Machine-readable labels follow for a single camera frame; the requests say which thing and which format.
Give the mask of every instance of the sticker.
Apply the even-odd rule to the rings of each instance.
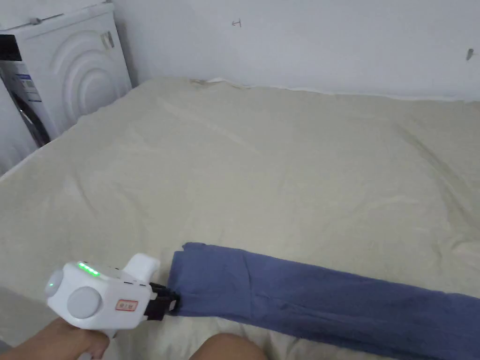
[[[18,82],[21,84],[24,92],[27,94],[27,100],[41,103],[42,99],[38,94],[38,90],[33,83],[32,77],[29,74],[15,74]]]
[[[115,306],[117,311],[135,311],[137,309],[138,301],[120,299]]]

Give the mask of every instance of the handheld device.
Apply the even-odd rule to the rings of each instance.
[[[159,267],[158,259],[141,253],[123,270],[87,261],[66,263],[45,286],[47,305],[71,325],[99,330],[112,338],[119,329],[162,320],[178,308],[178,294],[150,282]],[[91,355],[83,354],[80,359],[91,359]]]

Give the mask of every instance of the washing machine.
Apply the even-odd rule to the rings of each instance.
[[[0,77],[0,176],[37,149]]]
[[[0,31],[0,68],[50,139],[132,88],[111,3]]]

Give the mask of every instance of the bed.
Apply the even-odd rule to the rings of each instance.
[[[0,339],[54,317],[43,287],[58,265],[145,252],[166,283],[189,241],[480,297],[479,116],[478,103],[144,83],[0,179]],[[187,359],[218,332],[270,359],[381,358],[172,317],[121,332],[110,355]]]

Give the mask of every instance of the white wall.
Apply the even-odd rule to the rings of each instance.
[[[158,75],[480,98],[478,0],[113,0],[134,83]],[[240,28],[232,21],[241,19]]]

